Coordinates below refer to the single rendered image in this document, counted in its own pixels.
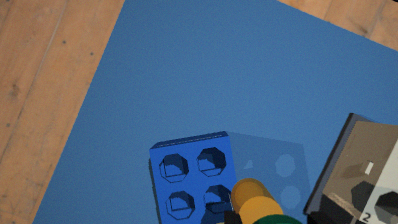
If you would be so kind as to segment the blue bench mat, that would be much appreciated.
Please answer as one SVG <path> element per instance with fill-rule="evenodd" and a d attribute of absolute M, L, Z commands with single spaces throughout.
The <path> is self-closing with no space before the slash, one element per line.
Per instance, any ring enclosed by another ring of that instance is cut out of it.
<path fill-rule="evenodd" d="M 278 0 L 125 0 L 32 224 L 162 224 L 149 149 L 221 131 L 306 224 L 349 113 L 398 125 L 398 51 Z"/>

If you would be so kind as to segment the blue tube rack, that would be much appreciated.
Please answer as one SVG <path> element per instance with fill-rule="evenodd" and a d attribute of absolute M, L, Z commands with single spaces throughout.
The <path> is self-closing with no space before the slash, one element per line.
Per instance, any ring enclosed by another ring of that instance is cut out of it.
<path fill-rule="evenodd" d="M 157 142 L 149 153 L 162 224 L 223 223 L 233 211 L 237 179 L 225 131 Z"/>

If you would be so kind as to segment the sample tube with green cap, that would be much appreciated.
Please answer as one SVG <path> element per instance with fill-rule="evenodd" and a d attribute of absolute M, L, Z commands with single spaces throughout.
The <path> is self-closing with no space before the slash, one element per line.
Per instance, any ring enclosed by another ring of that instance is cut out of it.
<path fill-rule="evenodd" d="M 229 197 L 232 210 L 240 214 L 243 224 L 302 224 L 291 217 L 256 178 L 247 177 L 237 181 Z"/>

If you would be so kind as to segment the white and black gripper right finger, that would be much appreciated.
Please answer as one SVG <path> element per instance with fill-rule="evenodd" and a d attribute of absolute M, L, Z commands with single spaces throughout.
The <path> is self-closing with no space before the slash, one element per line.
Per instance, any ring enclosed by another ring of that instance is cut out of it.
<path fill-rule="evenodd" d="M 337 224 L 323 211 L 312 211 L 307 215 L 307 224 Z"/>

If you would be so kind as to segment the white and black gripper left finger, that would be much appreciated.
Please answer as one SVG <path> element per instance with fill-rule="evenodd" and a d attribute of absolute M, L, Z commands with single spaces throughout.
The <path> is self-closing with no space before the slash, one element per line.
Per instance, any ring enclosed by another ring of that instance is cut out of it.
<path fill-rule="evenodd" d="M 224 224 L 243 224 L 240 214 L 235 211 L 224 211 Z"/>

